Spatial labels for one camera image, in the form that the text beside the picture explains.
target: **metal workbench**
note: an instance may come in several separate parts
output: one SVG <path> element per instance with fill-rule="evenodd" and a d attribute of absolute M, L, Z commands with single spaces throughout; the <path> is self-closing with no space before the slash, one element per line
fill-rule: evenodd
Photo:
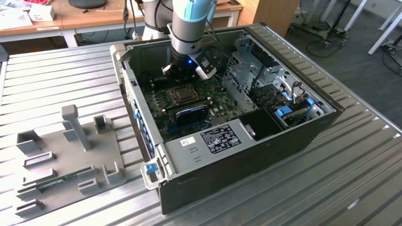
<path fill-rule="evenodd" d="M 141 157 L 113 76 L 112 43 L 13 55 L 0 76 L 0 224 L 18 222 L 12 189 L 21 155 L 9 137 L 29 127 L 38 134 L 64 129 L 45 110 L 65 102 L 77 105 L 81 123 L 101 113 L 113 119 L 128 181 L 26 225 L 402 224 L 400 130 L 267 27 L 251 28 L 346 107 L 307 149 L 163 216 L 156 191 L 144 188 L 137 171 Z"/>

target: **warning label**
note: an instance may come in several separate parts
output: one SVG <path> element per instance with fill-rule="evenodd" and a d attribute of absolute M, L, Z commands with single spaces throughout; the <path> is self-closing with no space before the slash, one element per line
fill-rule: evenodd
<path fill-rule="evenodd" d="M 224 125 L 200 134 L 209 151 L 216 154 L 223 150 L 239 145 L 241 142 L 235 135 L 232 128 Z"/>

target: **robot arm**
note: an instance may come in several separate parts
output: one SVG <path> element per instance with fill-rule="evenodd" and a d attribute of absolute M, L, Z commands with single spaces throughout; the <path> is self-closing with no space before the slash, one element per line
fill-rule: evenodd
<path fill-rule="evenodd" d="M 213 16 L 216 0 L 144 0 L 144 8 L 147 27 L 163 33 L 167 33 L 167 27 L 169 32 L 171 63 L 161 69 L 163 73 L 185 77 L 195 71 L 201 79 L 209 79 L 216 68 L 201 50 L 201 37 L 207 20 L 211 22 Z"/>

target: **motherboard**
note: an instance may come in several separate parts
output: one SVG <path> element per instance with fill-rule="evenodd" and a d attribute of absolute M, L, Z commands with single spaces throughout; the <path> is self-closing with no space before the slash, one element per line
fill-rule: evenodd
<path fill-rule="evenodd" d="M 213 127 L 241 114 L 217 76 L 209 80 L 195 79 L 172 88 L 152 89 L 144 92 L 144 98 L 164 142 Z"/>

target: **circuit board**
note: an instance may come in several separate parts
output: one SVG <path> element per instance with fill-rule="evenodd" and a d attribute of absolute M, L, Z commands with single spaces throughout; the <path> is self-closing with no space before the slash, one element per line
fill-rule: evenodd
<path fill-rule="evenodd" d="M 164 142 L 216 126 L 241 114 L 236 101 L 221 88 L 221 82 L 216 78 L 195 80 L 164 90 L 144 92 L 144 98 Z M 177 126 L 176 115 L 201 106 L 208 111 L 207 117 Z"/>

